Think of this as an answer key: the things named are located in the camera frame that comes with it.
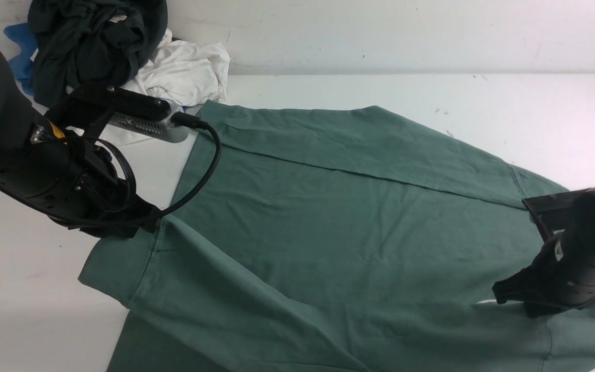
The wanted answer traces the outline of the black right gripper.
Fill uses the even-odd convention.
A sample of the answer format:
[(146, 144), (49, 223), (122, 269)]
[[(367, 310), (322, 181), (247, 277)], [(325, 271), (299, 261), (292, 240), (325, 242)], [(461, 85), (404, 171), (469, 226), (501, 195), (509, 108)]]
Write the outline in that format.
[(577, 198), (569, 228), (543, 243), (529, 266), (493, 285), (498, 304), (524, 304), (529, 318), (595, 307), (595, 189)]

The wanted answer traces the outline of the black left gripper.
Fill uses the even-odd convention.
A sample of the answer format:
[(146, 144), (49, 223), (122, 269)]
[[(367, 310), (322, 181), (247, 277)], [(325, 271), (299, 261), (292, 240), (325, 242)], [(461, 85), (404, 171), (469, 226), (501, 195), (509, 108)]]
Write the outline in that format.
[(130, 163), (113, 144), (53, 126), (33, 127), (21, 150), (0, 158), (0, 188), (60, 226), (96, 238), (154, 233), (158, 208), (137, 194)]

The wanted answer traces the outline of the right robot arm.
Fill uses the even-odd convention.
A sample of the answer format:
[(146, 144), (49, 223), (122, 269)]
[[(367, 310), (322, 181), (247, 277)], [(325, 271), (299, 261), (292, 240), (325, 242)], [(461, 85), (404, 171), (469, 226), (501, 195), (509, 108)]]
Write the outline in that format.
[(522, 200), (543, 246), (493, 285), (498, 304), (521, 302), (529, 318), (595, 307), (595, 188)]

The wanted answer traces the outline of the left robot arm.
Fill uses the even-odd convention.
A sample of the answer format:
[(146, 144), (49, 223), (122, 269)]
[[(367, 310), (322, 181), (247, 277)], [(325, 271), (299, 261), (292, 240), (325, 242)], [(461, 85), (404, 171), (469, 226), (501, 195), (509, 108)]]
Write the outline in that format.
[(87, 83), (44, 115), (19, 90), (0, 52), (0, 192), (98, 238), (154, 233), (158, 207), (137, 195), (122, 153), (100, 139), (116, 114), (158, 119), (168, 104)]

